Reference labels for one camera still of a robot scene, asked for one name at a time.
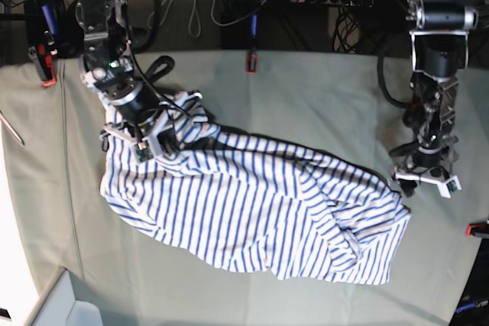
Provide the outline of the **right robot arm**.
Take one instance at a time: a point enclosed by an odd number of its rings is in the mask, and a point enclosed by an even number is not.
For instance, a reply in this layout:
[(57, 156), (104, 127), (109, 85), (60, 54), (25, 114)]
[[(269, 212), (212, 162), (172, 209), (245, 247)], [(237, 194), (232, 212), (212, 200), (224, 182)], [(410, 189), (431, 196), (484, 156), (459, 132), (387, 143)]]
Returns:
[(176, 96), (167, 96), (154, 83), (175, 65), (170, 56), (156, 59), (146, 71), (136, 56), (154, 43), (161, 18), (161, 0), (153, 0), (153, 24), (143, 44), (134, 42), (128, 16), (128, 0), (79, 0), (76, 20), (83, 29), (84, 52), (80, 57), (80, 79), (114, 108), (120, 122), (104, 125), (100, 139), (110, 137), (126, 143), (139, 163), (172, 157), (180, 151), (175, 118), (187, 112)]

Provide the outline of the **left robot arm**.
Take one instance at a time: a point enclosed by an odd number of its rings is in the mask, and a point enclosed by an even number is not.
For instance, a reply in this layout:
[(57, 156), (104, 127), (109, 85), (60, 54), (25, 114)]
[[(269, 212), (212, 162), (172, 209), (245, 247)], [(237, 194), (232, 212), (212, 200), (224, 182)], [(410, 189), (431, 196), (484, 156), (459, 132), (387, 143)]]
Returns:
[(387, 89), (384, 56), (377, 59), (377, 80), (385, 99), (402, 108), (403, 124), (413, 132), (409, 143), (393, 148), (398, 160), (391, 179), (410, 197), (422, 184), (434, 185), (446, 199), (461, 190), (453, 172), (458, 160), (454, 135), (458, 71), (469, 60), (469, 34), (478, 26), (479, 12), (452, 0), (406, 0), (412, 70), (408, 102), (396, 100)]

